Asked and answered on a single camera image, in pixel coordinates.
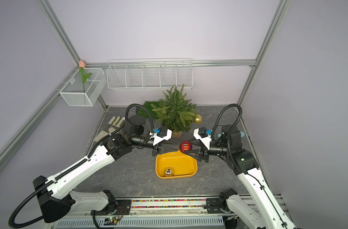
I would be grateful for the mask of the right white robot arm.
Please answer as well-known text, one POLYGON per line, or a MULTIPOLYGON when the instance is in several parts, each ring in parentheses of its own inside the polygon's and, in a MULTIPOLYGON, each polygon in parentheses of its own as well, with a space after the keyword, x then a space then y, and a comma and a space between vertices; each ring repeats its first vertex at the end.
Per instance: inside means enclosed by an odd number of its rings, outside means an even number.
POLYGON ((241 133, 237 128, 242 117, 238 104, 229 104, 222 109, 212 129, 201 127, 194 130, 194 137, 183 141, 179 149, 197 161, 209 162, 210 156, 221 158, 244 184, 258 209, 255 212, 234 189, 227 189, 218 198, 207 200, 204 209, 208 213, 234 213, 250 229, 294 229, 292 220, 286 215, 266 183, 262 170, 253 154, 245 150, 241 133), (221 136, 214 134, 224 112, 235 107, 238 110, 235 122, 222 127, 221 136))

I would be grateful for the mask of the small green christmas tree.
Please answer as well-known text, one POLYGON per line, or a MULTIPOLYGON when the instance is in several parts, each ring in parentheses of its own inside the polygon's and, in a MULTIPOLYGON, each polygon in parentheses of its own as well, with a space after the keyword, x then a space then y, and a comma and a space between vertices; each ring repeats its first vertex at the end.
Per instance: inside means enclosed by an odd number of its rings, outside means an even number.
POLYGON ((191 129, 195 116, 198 114, 196 104, 191 99, 187 99, 184 86, 178 88, 171 87, 164 93, 164 98, 152 105, 161 125, 172 130, 174 138, 180 138, 183 133, 191 129))

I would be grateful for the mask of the teal garden trowel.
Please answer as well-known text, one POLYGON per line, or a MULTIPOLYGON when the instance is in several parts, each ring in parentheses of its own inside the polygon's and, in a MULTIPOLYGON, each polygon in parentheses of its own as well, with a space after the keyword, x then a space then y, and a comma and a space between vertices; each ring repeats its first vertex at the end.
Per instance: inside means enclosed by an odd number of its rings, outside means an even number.
MULTIPOLYGON (((240 132, 241 134, 241 138, 243 138, 245 136, 245 133, 243 131, 240 132)), ((221 138, 222 133, 221 134, 217 134, 217 138, 221 138)))

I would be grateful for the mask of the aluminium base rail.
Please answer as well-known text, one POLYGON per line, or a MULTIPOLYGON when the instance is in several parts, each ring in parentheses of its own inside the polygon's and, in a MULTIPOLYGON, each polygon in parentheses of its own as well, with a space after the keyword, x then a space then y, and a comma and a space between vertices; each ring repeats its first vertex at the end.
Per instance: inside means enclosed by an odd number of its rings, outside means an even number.
POLYGON ((293 229, 277 197, 260 190, 249 196, 228 189, 214 197, 114 198, 110 193, 72 192, 72 206, 44 224, 56 228, 154 228, 224 226, 239 220, 247 229, 293 229))

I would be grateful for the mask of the cream and green work glove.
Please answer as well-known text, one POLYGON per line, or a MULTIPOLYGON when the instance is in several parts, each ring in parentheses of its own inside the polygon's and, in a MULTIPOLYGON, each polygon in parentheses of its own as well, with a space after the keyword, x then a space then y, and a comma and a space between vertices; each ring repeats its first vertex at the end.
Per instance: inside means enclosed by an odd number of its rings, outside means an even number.
POLYGON ((94 138, 94 142, 98 142, 104 136, 112 134, 114 131, 120 128, 123 123, 124 123, 124 117, 114 116, 107 123, 107 125, 105 125, 105 127, 100 132, 98 132, 98 134, 94 138))

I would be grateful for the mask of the yellow plastic tray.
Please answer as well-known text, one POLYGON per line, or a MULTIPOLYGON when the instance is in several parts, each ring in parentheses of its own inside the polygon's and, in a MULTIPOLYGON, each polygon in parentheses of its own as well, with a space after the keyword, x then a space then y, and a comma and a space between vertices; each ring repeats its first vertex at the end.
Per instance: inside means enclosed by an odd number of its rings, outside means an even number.
POLYGON ((155 172, 161 179, 192 177, 197 171, 197 161, 180 151, 169 152, 156 157, 155 172), (172 177, 164 176, 164 172, 168 168, 173 170, 174 175, 172 177))

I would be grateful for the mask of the red ribbed ball ornament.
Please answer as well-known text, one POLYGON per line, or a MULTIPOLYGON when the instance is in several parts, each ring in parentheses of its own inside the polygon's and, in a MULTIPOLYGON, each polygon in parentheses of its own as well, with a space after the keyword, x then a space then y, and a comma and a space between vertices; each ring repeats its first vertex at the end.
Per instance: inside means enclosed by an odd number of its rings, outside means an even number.
POLYGON ((189 141, 182 141, 179 145, 179 150, 184 153, 185 151, 192 150, 192 143, 189 141))

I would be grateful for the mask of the gold ball ornament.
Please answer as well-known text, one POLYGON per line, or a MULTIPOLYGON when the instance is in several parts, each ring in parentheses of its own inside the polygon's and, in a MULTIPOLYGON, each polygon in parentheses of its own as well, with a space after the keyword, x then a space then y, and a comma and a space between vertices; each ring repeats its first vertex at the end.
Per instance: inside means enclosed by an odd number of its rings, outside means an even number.
POLYGON ((194 123, 195 124, 201 124, 203 121, 203 118, 201 115, 197 114, 195 117, 194 117, 194 123))

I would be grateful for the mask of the pink artificial tulip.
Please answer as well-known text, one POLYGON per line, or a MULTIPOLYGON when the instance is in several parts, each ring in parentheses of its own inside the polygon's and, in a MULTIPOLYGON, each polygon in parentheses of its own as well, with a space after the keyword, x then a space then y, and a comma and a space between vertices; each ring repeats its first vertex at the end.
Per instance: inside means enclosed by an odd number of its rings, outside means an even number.
POLYGON ((79 72, 81 74, 81 81, 82 81, 82 85, 83 85, 83 92, 86 92, 86 90, 85 90, 85 83, 90 78, 90 76, 92 75, 92 73, 85 73, 84 72, 84 68, 85 67, 86 67, 85 62, 80 60, 79 61, 79 72))

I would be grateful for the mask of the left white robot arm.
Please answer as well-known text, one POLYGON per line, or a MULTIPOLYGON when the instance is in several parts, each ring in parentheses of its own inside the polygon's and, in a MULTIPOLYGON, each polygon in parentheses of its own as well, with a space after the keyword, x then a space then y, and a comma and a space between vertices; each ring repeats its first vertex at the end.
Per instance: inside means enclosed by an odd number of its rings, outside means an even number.
POLYGON ((150 148, 153 155, 162 154, 162 144, 170 144, 173 133, 166 127, 155 128, 151 115, 148 116, 149 132, 145 133, 145 118, 138 115, 128 116, 133 107, 139 107, 148 112, 140 104, 129 105, 121 126, 101 138, 86 156, 55 175, 37 177, 33 182, 34 192, 13 211, 8 220, 9 227, 19 229, 40 220, 52 223, 78 208, 81 208, 82 211, 95 210, 113 213, 118 204, 110 191, 82 194, 82 198, 89 198, 87 203, 84 203, 78 199, 78 194, 73 191, 74 188, 101 168, 132 152, 134 148, 150 148), (18 213, 33 197, 37 197, 42 216, 28 222, 17 223, 15 220, 18 213))

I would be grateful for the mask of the small white mesh basket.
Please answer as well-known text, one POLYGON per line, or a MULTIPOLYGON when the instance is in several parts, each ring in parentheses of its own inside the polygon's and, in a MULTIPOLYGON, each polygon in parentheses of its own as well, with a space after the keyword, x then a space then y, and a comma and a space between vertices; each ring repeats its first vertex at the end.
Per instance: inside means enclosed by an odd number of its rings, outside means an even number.
POLYGON ((92 107, 106 83, 107 77, 103 69, 79 68, 59 94, 69 106, 92 107))

